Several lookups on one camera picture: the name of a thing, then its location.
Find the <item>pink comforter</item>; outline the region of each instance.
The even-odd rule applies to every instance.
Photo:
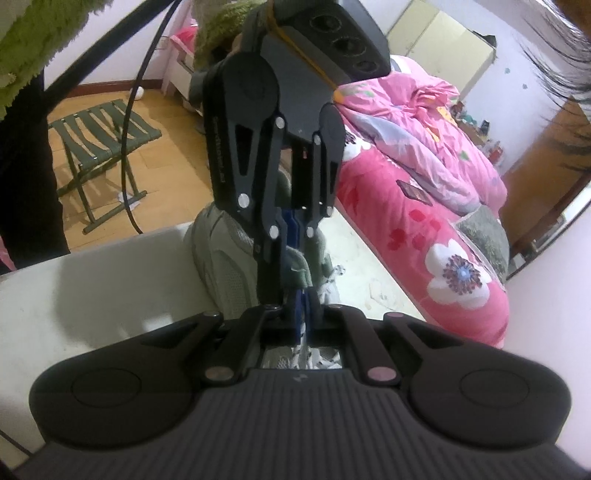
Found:
[[[339,108],[347,144],[337,195],[428,322],[500,347],[509,318],[507,295],[451,222],[460,218],[454,212],[462,215],[480,202],[498,213],[505,186],[434,107],[457,91],[429,78],[431,84],[393,73],[345,87],[342,93],[349,95]]]
[[[505,185],[446,111],[457,89],[413,60],[404,63],[411,73],[341,87],[342,115],[450,210],[465,215],[483,203],[498,215]]]

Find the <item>green towel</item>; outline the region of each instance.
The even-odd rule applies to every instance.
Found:
[[[195,0],[193,14],[199,25],[199,32],[195,37],[196,70],[212,63],[211,53],[214,49],[224,43],[232,43],[242,32],[242,26],[250,11],[263,1],[239,0],[229,3],[228,0],[204,0],[201,5],[198,3],[199,0]]]
[[[33,0],[0,41],[0,121],[17,93],[112,0]]]

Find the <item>red flower print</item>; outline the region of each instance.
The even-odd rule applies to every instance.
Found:
[[[413,238],[413,247],[415,250],[422,250],[423,247],[425,246],[425,243],[427,242],[427,239],[425,238],[424,235],[418,234],[417,236],[415,236]]]
[[[406,232],[401,228],[393,230],[390,234],[392,241],[388,244],[388,249],[392,251],[398,250],[406,242]]]
[[[343,199],[343,204],[349,210],[350,208],[353,209],[355,215],[357,215],[357,205],[359,204],[359,190],[357,187],[353,187],[353,189],[345,196]]]
[[[421,210],[411,210],[408,214],[415,222],[422,222],[427,216]]]

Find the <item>baseboard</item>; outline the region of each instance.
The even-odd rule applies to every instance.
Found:
[[[68,95],[68,98],[83,95],[95,95],[96,93],[125,92],[131,90],[134,80],[119,80],[117,82],[85,83],[75,87]],[[142,87],[146,90],[160,90],[162,79],[142,80]]]

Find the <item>green folding stool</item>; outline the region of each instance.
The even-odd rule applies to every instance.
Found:
[[[51,123],[49,127],[57,131],[64,144],[68,165],[73,177],[68,185],[58,189],[57,194],[61,197],[74,189],[78,190],[82,205],[90,220],[90,224],[82,230],[85,234],[93,231],[96,227],[125,209],[123,204],[117,205],[103,216],[95,218],[83,185],[88,180],[94,179],[114,167],[121,160],[121,131],[126,108],[127,104],[122,99],[113,100],[60,118]],[[93,141],[85,137],[77,119],[80,119],[82,124],[94,136]],[[162,137],[160,130],[149,126],[137,113],[131,113],[127,136],[128,154],[160,137]],[[125,167],[133,192],[129,202],[133,203],[144,198],[147,192],[138,190],[129,162],[126,162]]]

